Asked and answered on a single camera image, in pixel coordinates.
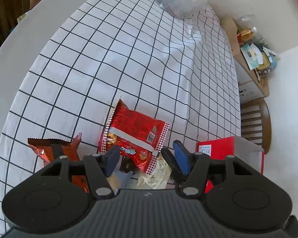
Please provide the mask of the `light blue snack packet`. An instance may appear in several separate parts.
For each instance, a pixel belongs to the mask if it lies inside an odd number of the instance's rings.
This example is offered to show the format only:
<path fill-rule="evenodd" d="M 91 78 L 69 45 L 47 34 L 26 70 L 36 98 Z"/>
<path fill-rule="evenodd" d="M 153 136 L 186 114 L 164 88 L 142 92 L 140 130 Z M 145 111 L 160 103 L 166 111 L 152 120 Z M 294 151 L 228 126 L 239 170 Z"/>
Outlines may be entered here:
<path fill-rule="evenodd" d="M 107 181 L 110 184 L 110 187 L 113 189 L 113 191 L 117 191 L 119 189 L 125 189 L 133 175 L 133 171 L 125 173 L 115 169 L 111 176 L 107 178 Z"/>

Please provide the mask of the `dark brown snack packet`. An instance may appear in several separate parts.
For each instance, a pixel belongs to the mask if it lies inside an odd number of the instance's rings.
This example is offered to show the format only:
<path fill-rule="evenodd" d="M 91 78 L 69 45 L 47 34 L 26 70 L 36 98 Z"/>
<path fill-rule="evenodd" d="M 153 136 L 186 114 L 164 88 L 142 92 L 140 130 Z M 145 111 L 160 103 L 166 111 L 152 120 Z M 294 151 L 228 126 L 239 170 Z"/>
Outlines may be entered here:
<path fill-rule="evenodd" d="M 130 157 L 123 156 L 119 170 L 123 173 L 132 172 L 132 174 L 136 174 L 139 171 L 139 168 L 134 164 L 133 160 Z"/>

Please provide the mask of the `cream white snack bag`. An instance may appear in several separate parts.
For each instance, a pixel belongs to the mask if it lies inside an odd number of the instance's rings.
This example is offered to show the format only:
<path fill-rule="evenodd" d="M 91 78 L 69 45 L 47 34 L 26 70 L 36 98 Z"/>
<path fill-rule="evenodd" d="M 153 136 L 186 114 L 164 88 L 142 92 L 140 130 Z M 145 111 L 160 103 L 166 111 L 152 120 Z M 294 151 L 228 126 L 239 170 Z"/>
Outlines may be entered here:
<path fill-rule="evenodd" d="M 170 178 L 171 168 L 160 154 L 157 158 L 156 166 L 151 175 L 139 174 L 136 189 L 162 190 L 167 187 Z"/>

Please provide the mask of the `large red snack bag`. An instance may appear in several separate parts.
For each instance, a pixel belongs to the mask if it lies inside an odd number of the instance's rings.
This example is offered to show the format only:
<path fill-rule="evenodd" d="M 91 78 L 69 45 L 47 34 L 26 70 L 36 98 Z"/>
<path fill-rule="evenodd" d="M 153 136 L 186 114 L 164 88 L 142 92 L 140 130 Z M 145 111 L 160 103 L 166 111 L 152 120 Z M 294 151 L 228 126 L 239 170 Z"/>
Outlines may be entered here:
<path fill-rule="evenodd" d="M 112 146 L 129 157 L 144 173 L 153 173 L 169 123 L 130 110 L 120 99 L 113 109 L 98 141 L 98 152 L 104 154 Z"/>

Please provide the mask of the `orange brown foil snack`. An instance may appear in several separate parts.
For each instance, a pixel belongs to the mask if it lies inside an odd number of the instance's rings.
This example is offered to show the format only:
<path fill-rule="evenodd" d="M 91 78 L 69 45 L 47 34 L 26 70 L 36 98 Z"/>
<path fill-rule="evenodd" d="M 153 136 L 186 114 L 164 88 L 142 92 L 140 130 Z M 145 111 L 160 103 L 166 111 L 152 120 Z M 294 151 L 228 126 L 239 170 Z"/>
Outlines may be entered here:
<path fill-rule="evenodd" d="M 85 167 L 80 161 L 77 149 L 82 140 L 82 133 L 77 134 L 71 141 L 61 139 L 37 139 L 28 138 L 28 145 L 33 152 L 44 161 L 45 165 L 65 156 L 70 161 L 70 166 L 74 167 L 71 182 L 80 187 L 84 192 L 89 193 L 86 179 Z"/>

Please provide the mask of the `red cardboard box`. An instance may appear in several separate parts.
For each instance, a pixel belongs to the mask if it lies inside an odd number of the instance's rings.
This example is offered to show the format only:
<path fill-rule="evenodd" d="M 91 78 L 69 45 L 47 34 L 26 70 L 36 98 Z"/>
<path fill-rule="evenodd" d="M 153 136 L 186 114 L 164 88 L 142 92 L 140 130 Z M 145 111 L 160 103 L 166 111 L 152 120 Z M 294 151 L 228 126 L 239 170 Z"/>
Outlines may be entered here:
<path fill-rule="evenodd" d="M 264 149 L 239 136 L 198 142 L 196 163 L 192 167 L 183 193 L 201 196 L 217 185 L 237 190 L 264 190 L 262 175 Z"/>

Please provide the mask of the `wooden chair right side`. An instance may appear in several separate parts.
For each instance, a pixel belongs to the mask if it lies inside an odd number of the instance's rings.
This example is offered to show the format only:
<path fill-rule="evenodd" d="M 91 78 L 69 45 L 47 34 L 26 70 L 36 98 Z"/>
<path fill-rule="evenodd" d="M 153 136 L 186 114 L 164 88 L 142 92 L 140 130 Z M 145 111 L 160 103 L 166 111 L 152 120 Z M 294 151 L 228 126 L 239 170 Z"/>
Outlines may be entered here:
<path fill-rule="evenodd" d="M 272 137 L 271 118 L 263 98 L 241 105 L 241 136 L 261 146 L 265 155 L 269 152 Z"/>

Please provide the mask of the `white wooden cabinet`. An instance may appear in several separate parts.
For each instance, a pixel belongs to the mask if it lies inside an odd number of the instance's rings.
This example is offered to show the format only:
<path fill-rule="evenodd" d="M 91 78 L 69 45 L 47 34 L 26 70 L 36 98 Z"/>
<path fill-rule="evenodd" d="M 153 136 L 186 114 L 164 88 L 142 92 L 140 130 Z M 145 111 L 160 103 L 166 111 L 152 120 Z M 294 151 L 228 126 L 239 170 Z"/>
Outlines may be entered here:
<path fill-rule="evenodd" d="M 238 28 L 235 21 L 232 17 L 223 18 L 220 20 L 220 25 L 225 31 L 231 46 L 241 104 L 258 98 L 268 97 L 270 94 L 268 80 L 259 81 L 255 71 L 249 69 L 247 62 L 242 55 L 238 45 Z"/>

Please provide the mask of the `white black checkered tablecloth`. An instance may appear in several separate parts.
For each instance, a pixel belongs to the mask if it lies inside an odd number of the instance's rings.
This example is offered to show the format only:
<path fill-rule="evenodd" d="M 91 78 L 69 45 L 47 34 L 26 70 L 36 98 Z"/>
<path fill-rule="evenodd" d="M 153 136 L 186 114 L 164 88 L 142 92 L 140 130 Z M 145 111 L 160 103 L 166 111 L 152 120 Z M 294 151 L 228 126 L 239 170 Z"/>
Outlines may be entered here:
<path fill-rule="evenodd" d="M 70 140 L 97 151 L 115 104 L 165 121 L 164 142 L 241 133 L 231 48 L 212 7 L 177 19 L 154 0 L 87 0 L 56 31 L 19 87 L 0 137 L 0 237 L 4 195 L 43 166 L 28 138 Z"/>

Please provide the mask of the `tissue box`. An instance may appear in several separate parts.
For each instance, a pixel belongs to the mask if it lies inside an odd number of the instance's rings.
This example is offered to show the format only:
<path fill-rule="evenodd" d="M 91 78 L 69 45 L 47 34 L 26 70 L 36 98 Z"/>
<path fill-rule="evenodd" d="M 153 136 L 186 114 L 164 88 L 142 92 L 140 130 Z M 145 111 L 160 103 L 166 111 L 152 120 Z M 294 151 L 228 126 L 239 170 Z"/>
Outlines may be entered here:
<path fill-rule="evenodd" d="M 262 52 L 255 44 L 244 45 L 240 50 L 250 70 L 257 69 L 260 65 L 263 65 L 264 60 Z"/>

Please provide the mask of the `yellow box on cabinet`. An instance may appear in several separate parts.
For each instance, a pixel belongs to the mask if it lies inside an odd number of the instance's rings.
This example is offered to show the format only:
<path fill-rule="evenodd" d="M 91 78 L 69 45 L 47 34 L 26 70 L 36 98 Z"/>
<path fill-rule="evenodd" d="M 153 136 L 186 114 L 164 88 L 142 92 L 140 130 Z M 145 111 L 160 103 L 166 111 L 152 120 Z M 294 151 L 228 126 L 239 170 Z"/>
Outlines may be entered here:
<path fill-rule="evenodd" d="M 263 57 L 263 63 L 259 64 L 259 66 L 257 67 L 257 70 L 265 70 L 268 68 L 273 69 L 277 66 L 276 59 L 273 55 L 269 54 L 269 56 L 267 56 L 264 52 L 262 52 L 262 57 Z"/>

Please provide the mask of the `glass jar orange contents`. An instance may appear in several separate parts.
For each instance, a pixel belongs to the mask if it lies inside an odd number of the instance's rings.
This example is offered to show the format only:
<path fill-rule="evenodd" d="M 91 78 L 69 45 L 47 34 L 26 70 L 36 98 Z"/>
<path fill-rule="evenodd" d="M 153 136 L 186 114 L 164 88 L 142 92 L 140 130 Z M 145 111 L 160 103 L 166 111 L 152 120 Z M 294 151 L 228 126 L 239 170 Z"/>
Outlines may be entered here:
<path fill-rule="evenodd" d="M 254 14 L 241 16 L 235 23 L 237 25 L 237 40 L 240 45 L 250 41 L 256 34 L 257 28 L 255 26 L 256 17 Z"/>

